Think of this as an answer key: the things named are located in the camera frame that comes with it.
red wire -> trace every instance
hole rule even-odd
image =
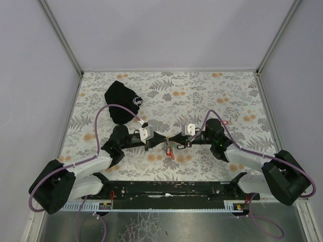
[[[249,202],[249,200],[250,200],[250,196],[249,196],[249,194],[247,194],[246,195],[246,200],[244,201],[244,203],[247,204]]]
[[[115,197],[115,192],[114,191],[111,191],[110,194],[111,194],[111,204],[112,204],[113,198]]]

white cable clip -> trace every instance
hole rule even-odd
[[[97,215],[96,219],[99,219],[100,215],[98,215],[96,212],[93,212],[92,216],[95,216],[95,215]]]

gray leaf pattern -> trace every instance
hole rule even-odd
[[[180,132],[181,124],[200,128],[205,114],[214,109],[228,121],[228,129],[243,146],[274,153],[270,125],[265,117],[257,82],[252,72],[124,72],[85,73],[69,122],[61,162],[96,153],[94,119],[105,105],[104,94],[114,80],[125,84],[144,99],[138,116],[165,136]],[[104,110],[98,118],[103,145],[116,124]],[[136,119],[126,124],[129,133],[140,127]],[[166,156],[163,145],[124,150],[119,164],[102,171],[111,180],[231,180],[250,170],[216,160],[208,145],[184,150],[174,148],[175,160]]]
[[[165,100],[166,102],[169,102],[172,100],[172,96],[169,93],[166,93],[163,95],[163,100]]]
[[[157,94],[159,94],[159,92],[151,91],[151,92],[148,92],[147,97],[154,98],[156,97]]]

black bracket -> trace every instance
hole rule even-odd
[[[28,193],[31,194],[35,186],[46,175],[61,167],[63,167],[63,164],[61,164],[58,160],[50,161],[31,185]],[[33,198],[45,209],[48,214],[56,213],[66,204],[75,179],[76,178],[73,172],[69,172],[66,169],[61,170],[40,185]]]
[[[275,156],[303,170],[288,151],[281,150]],[[287,206],[291,206],[310,186],[300,172],[275,160],[265,163],[261,170],[273,196]]]
[[[103,187],[98,194],[88,195],[88,199],[109,200],[114,191],[114,209],[218,209],[224,208],[224,200],[244,201],[247,195],[238,186],[244,173],[228,182],[135,182],[108,180],[99,173],[94,175],[102,181]]]
[[[210,151],[213,156],[218,160],[228,162],[225,151],[232,144],[232,141],[225,136],[220,120],[211,118],[206,121],[205,134],[211,139]]]
[[[125,125],[114,127],[109,140],[101,147],[101,150],[106,151],[112,158],[109,168],[118,164],[125,157],[121,147],[129,142],[130,139],[128,128]]]

metal frame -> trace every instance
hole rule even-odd
[[[44,13],[46,14],[49,23],[51,24],[57,38],[59,39],[60,43],[62,44],[63,49],[65,50],[68,58],[70,59],[75,71],[77,72],[77,74],[79,74],[79,76],[83,75],[83,70],[80,66],[80,64],[78,63],[77,59],[75,58],[64,34],[62,33],[52,11],[49,8],[49,5],[47,3],[46,0],[37,0],[38,3],[40,4],[41,8],[43,9]]]
[[[256,72],[254,73],[254,76],[259,88],[259,94],[263,103],[263,108],[264,108],[266,117],[269,120],[275,147],[278,150],[285,149],[261,76],[259,76],[258,73]],[[317,222],[315,221],[315,217],[313,215],[312,208],[310,206],[308,199],[307,201],[305,200],[302,202],[297,202],[296,207],[297,207],[299,216],[301,218],[301,222],[302,222],[307,240],[322,241],[322,237],[319,232],[319,228],[318,228]]]
[[[66,133],[67,133],[67,129],[68,129],[68,123],[69,120],[71,118],[71,115],[73,113],[74,110],[74,106],[75,106],[75,102],[77,99],[77,95],[79,92],[79,88],[81,87],[81,82],[82,82],[82,76],[84,71],[82,70],[81,66],[79,65],[75,55],[73,54],[66,38],[64,37],[52,11],[50,10],[50,7],[47,3],[46,0],[37,0],[38,3],[40,4],[41,8],[44,10],[44,13],[46,14],[50,24],[53,27],[53,30],[55,32],[55,34],[57,35],[63,49],[65,50],[68,58],[70,59],[75,71],[79,74],[80,79],[78,82],[78,85],[76,87],[76,90],[74,92],[73,95],[73,100],[69,109],[69,113],[67,116],[67,120],[64,126],[64,130],[62,133],[62,137],[56,152],[56,157],[59,157],[61,151],[62,151],[62,147],[66,138]],[[219,70],[119,70],[120,72],[126,72],[126,71],[133,71],[133,72],[146,72],[146,71],[150,71],[150,72],[161,72],[161,71],[174,71],[174,72],[178,72],[178,71],[217,71],[217,72],[228,72],[228,71],[252,71],[254,72],[254,76],[258,85],[258,89],[259,89],[259,94],[260,97],[262,99],[263,102],[263,107],[264,107],[264,111],[265,111],[265,115],[269,120],[270,123],[270,127],[271,127],[271,132],[272,132],[272,136],[273,136],[273,140],[274,140],[274,144],[276,149],[283,149],[284,145],[280,136],[280,133],[278,131],[278,127],[274,118],[274,115],[272,113],[272,109],[270,106],[270,103],[268,101],[268,96],[265,90],[265,87],[263,85],[263,82],[261,80],[261,73],[266,65],[266,63],[268,62],[271,54],[273,53],[273,51],[275,50],[277,44],[279,43],[279,40],[281,39],[283,33],[285,32],[290,20],[292,19],[292,17],[294,16],[296,10],[298,9],[298,7],[300,6],[300,4],[302,3],[302,0],[294,0],[291,8],[289,9],[285,19],[283,20],[278,32],[276,33],[271,45],[269,46],[265,56],[263,57],[260,65],[258,66],[257,70],[233,70],[233,69],[219,69]],[[118,72],[116,70],[92,70],[92,71],[87,71],[87,72]],[[301,217],[301,221],[306,233],[306,237],[309,239],[309,241],[322,241],[320,234],[319,234],[319,230],[318,230],[318,226],[316,224],[316,222],[313,220],[314,216],[311,210],[311,207],[309,205],[308,201],[304,201],[302,203],[297,203],[296,204],[300,217]],[[42,222],[45,221],[47,215],[42,212],[42,213],[30,213],[29,216],[29,222],[26,225],[25,231],[24,231],[24,237],[22,239],[22,241],[37,241],[37,238],[39,236],[39,232],[41,231],[41,227],[42,227]]]
[[[260,65],[257,68],[257,72],[259,74],[261,74],[261,72],[263,71],[266,63],[268,62],[271,54],[273,53],[273,51],[275,50],[279,40],[281,39],[283,33],[285,32],[290,20],[292,19],[292,17],[294,16],[295,12],[297,11],[298,7],[300,6],[301,2],[303,0],[294,0],[292,6],[290,7],[290,9],[288,10],[288,13],[286,15],[286,17],[284,18],[282,24],[279,27],[279,30],[277,31],[272,43],[269,46],[269,49],[267,50],[266,54],[264,55],[262,61],[260,62]]]
[[[56,151],[56,155],[55,155],[56,158],[58,158],[60,156],[61,152],[62,152],[63,144],[64,144],[64,141],[65,141],[68,126],[69,126],[69,122],[70,122],[71,116],[73,114],[73,110],[74,110],[74,107],[75,107],[75,103],[76,103],[76,100],[77,100],[79,90],[81,88],[81,84],[82,84],[82,76],[79,77],[78,84],[76,85],[76,88],[74,90],[72,102],[71,102],[69,112],[68,112],[68,115],[67,115],[67,118],[66,118],[66,121],[65,121],[62,136],[61,136],[61,139],[60,139],[57,151]],[[39,204],[37,204],[36,209],[41,209],[41,206]],[[22,241],[23,242],[37,241],[38,236],[39,236],[39,232],[41,231],[43,221],[45,221],[47,216],[48,215],[45,212],[40,212],[40,213],[31,212],[29,214],[28,222],[26,224],[25,231],[24,231],[23,236],[22,236]]]
[[[68,202],[60,211],[65,212],[78,212],[82,201]],[[112,209],[113,206],[108,205],[106,208],[100,208],[100,202],[90,201],[83,204],[82,212],[151,212],[151,209],[141,209],[141,210],[127,210],[127,209]],[[232,202],[223,202],[224,208],[214,208],[214,209],[154,209],[154,213],[243,213],[242,210],[235,210]]]

